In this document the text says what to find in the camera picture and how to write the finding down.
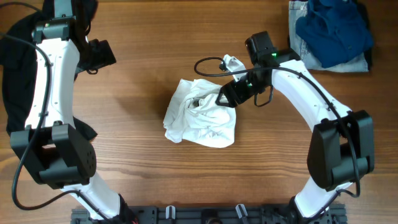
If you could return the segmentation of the black garment with logo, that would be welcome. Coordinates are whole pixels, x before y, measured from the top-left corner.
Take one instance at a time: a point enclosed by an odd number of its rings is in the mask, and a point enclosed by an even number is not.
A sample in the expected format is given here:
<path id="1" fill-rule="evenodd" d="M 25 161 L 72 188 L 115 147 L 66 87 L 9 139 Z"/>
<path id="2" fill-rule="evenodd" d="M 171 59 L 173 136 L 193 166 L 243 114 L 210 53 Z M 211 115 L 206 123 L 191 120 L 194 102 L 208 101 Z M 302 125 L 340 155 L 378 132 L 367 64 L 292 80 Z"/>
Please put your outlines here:
<path id="1" fill-rule="evenodd" d="M 41 12 L 17 21 L 7 35 L 32 42 L 32 31 L 40 21 L 54 15 L 54 2 L 44 1 Z M 7 112 L 8 134 L 22 131 L 32 106 L 37 71 L 37 56 L 32 47 L 15 40 L 1 39 L 2 98 Z"/>

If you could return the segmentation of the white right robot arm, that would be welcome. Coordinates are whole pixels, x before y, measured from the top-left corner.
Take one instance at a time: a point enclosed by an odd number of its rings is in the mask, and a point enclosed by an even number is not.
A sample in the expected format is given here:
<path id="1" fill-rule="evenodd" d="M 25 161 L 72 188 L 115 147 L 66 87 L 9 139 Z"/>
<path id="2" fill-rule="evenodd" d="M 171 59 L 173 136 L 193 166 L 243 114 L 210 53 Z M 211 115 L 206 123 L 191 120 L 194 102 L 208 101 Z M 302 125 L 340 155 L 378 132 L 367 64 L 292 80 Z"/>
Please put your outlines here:
<path id="1" fill-rule="evenodd" d="M 235 108 L 268 88 L 281 92 L 308 124 L 312 138 L 307 156 L 310 178 L 291 199 L 284 216 L 291 223 L 308 223 L 325 214 L 332 201 L 374 170 L 372 117 L 352 111 L 331 96 L 306 69 L 293 49 L 277 50 L 267 32 L 245 41 L 254 67 L 245 69 L 225 55 L 220 69 L 233 81 L 221 87 L 217 105 Z"/>

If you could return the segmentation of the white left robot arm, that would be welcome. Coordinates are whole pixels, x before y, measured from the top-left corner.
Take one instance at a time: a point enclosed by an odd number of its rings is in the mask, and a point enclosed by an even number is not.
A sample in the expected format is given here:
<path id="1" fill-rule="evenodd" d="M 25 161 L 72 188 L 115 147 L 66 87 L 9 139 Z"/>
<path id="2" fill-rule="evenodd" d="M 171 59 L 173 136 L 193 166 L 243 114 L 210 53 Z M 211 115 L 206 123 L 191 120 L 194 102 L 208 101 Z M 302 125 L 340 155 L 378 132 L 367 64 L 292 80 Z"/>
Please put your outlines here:
<path id="1" fill-rule="evenodd" d="M 96 1 L 55 1 L 53 16 L 32 31 L 37 54 L 35 91 L 24 129 L 11 134 L 20 169 L 38 184 L 70 194 L 95 223 L 124 223 L 126 204 L 96 171 L 96 154 L 76 129 L 73 85 L 116 59 L 107 41 L 88 40 Z"/>

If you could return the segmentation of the dark blue polo shirt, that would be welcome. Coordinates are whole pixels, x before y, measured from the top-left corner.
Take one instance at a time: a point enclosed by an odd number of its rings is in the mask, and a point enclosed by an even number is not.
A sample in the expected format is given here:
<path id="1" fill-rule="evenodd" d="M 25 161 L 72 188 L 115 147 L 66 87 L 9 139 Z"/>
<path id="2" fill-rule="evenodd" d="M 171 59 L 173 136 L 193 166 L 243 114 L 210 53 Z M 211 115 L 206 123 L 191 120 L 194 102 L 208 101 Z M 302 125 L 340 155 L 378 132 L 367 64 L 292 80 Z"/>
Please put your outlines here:
<path id="1" fill-rule="evenodd" d="M 348 63 L 374 44 L 353 1 L 309 0 L 307 15 L 298 18 L 295 32 L 323 68 Z"/>

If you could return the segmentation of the white Puma t-shirt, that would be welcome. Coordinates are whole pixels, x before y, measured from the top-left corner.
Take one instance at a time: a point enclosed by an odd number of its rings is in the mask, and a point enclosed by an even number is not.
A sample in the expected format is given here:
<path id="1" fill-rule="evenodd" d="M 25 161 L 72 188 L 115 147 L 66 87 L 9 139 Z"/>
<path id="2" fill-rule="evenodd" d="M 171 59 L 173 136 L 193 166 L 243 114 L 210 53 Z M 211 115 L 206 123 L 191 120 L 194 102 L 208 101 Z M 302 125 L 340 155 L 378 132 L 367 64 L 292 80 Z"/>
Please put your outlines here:
<path id="1" fill-rule="evenodd" d="M 221 85 L 205 79 L 181 79 L 163 121 L 165 137 L 206 147 L 224 148 L 235 140 L 236 110 L 218 106 Z"/>

